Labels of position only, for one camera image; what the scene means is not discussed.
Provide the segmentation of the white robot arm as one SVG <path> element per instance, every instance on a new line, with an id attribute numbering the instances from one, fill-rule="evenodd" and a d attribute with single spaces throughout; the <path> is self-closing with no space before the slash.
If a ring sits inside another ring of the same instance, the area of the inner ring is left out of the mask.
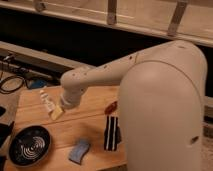
<path id="1" fill-rule="evenodd" d="M 117 85 L 128 171 L 202 171 L 206 77 L 202 51 L 190 42 L 170 41 L 65 72 L 60 105 L 77 107 L 90 86 Z"/>

